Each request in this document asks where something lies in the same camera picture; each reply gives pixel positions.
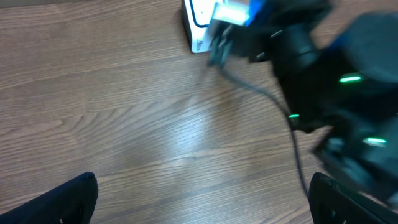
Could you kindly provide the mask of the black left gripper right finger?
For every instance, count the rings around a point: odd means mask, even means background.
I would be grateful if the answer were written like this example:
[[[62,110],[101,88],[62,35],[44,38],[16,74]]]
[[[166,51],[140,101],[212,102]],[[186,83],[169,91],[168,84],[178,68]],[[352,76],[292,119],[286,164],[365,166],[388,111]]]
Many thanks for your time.
[[[314,224],[397,224],[397,214],[338,183],[314,173],[308,202]]]

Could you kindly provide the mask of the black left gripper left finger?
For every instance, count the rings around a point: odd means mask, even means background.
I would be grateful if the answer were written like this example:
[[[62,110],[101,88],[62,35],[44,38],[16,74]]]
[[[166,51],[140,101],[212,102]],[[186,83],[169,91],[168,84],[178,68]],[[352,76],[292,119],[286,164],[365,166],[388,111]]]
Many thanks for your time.
[[[98,194],[98,182],[94,173],[85,172],[1,214],[1,223],[89,223],[96,207]]]

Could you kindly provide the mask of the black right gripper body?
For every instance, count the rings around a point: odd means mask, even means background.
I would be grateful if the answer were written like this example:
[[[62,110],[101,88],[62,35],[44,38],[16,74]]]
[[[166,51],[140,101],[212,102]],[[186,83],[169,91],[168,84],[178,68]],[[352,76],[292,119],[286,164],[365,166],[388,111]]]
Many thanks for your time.
[[[266,52],[267,39],[273,32],[298,21],[298,11],[296,1],[267,1],[248,26],[225,21],[209,25],[206,32],[211,40],[208,65],[224,67],[231,54],[256,61]]]

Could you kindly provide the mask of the teal snack packet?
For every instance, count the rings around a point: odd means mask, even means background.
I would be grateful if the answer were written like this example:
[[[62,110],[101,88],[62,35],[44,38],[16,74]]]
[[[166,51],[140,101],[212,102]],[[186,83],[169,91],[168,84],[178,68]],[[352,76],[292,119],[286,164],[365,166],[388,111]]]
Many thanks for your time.
[[[216,21],[225,21],[236,25],[248,26],[266,5],[267,0],[252,0],[249,4],[235,1],[216,3],[211,15],[209,25],[215,25]]]

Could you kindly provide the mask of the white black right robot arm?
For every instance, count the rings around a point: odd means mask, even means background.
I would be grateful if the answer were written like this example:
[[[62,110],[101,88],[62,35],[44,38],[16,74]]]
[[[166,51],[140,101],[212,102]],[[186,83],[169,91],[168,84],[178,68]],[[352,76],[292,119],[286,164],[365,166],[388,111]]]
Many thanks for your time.
[[[330,126],[315,150],[337,179],[397,207],[397,13],[359,15],[329,45],[311,33],[331,1],[218,3],[211,13],[210,63],[229,55],[269,61],[292,129]]]

